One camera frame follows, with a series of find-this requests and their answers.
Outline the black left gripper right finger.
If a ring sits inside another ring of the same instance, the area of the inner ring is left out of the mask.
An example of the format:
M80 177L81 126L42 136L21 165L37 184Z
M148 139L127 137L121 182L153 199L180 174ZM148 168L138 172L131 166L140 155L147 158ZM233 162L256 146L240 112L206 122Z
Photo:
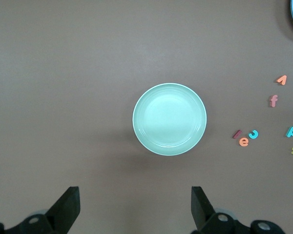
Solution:
M249 227L223 212L216 212L201 187L191 188L191 213L194 234L283 234L275 223L255 220Z

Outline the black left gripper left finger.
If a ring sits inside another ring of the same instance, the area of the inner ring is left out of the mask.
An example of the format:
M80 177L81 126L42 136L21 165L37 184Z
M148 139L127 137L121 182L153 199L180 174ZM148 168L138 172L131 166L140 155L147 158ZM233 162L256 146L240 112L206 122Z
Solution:
M79 187L69 187L45 214L29 216L10 229L0 223L0 234L66 234L79 214Z

